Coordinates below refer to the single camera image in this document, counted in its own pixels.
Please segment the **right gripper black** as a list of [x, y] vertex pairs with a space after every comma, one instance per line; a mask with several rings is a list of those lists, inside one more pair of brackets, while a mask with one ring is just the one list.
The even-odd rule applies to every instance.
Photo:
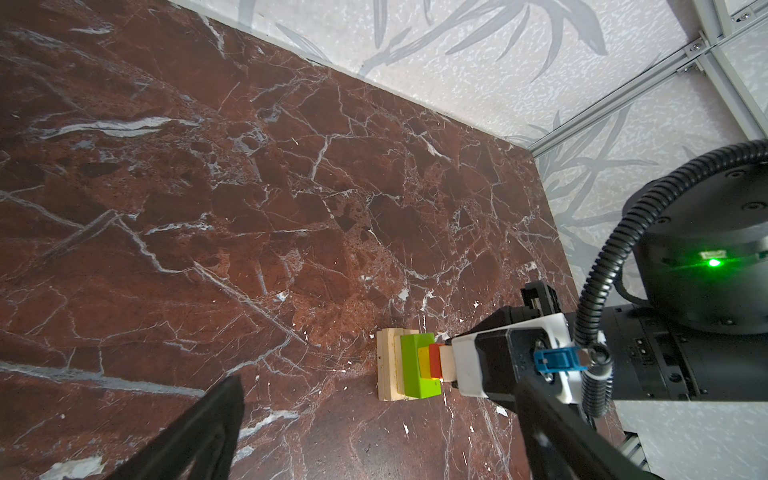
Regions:
[[[521, 291], [542, 316], [562, 313], [555, 290], [537, 281]], [[568, 324], [574, 314], [564, 314]], [[767, 337], [718, 335], [674, 326], [652, 309], [623, 305], [603, 312], [613, 358], [612, 397], [620, 401], [764, 402]]]

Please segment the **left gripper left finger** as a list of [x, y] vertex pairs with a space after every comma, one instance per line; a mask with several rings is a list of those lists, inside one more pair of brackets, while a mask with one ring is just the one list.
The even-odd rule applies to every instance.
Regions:
[[226, 377], [109, 477], [227, 479], [244, 407], [240, 377]]

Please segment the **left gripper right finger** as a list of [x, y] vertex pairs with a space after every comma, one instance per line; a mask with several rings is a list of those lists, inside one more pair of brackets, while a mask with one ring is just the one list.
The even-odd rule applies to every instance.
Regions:
[[654, 479], [536, 381], [515, 387], [517, 417], [534, 479]]

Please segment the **small wood tile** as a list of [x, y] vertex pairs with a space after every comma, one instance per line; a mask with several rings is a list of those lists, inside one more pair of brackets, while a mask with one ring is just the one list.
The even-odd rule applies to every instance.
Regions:
[[439, 357], [442, 381], [454, 382], [457, 379], [457, 375], [453, 347], [447, 344], [441, 345], [439, 347]]

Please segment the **green long block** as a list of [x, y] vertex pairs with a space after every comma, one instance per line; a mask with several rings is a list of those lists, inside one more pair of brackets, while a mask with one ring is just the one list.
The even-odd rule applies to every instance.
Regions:
[[400, 337], [403, 391], [406, 397], [427, 399], [442, 394], [441, 381], [431, 377], [429, 348], [434, 344], [433, 333]]

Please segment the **grooved natural wood block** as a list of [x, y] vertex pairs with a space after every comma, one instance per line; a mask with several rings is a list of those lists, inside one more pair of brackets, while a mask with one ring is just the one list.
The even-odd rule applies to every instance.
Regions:
[[381, 401], [411, 400], [404, 391], [403, 361], [400, 338], [417, 334], [417, 330], [386, 328], [376, 333], [377, 392]]

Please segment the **red cube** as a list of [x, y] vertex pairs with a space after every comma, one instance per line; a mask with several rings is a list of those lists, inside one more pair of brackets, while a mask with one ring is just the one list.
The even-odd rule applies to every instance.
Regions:
[[442, 379], [441, 362], [442, 344], [433, 343], [428, 346], [429, 375], [432, 379]]

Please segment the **yellow printed cube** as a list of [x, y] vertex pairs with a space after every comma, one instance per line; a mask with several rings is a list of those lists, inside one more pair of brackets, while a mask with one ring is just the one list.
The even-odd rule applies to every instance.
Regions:
[[422, 379], [431, 380], [430, 347], [419, 347], [417, 351], [419, 375]]

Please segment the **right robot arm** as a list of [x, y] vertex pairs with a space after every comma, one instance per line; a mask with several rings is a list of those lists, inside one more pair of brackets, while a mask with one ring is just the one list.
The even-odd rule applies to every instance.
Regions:
[[[669, 206], [633, 250], [646, 297], [606, 308], [601, 341], [619, 401], [763, 402], [767, 398], [767, 170], [709, 178]], [[540, 371], [548, 349], [571, 344], [575, 317], [555, 291], [527, 284], [451, 345], [464, 396], [507, 409], [532, 378], [564, 403], [581, 399], [576, 371]]]

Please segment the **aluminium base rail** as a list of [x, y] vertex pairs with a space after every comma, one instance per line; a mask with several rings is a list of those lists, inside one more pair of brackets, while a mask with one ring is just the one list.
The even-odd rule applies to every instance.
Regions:
[[647, 456], [637, 433], [626, 432], [624, 440], [618, 446], [618, 450], [638, 468], [650, 472]]

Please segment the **aluminium frame crossbar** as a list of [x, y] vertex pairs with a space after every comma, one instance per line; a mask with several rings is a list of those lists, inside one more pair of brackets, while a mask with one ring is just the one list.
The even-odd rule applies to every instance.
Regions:
[[612, 91], [561, 126], [532, 142], [528, 149], [540, 156], [594, 124], [628, 106], [677, 74], [692, 68], [703, 72], [739, 128], [750, 140], [767, 136], [767, 116], [726, 55], [726, 46], [767, 22], [767, 3], [752, 1], [729, 12], [724, 1], [695, 1], [701, 29], [697, 40]]

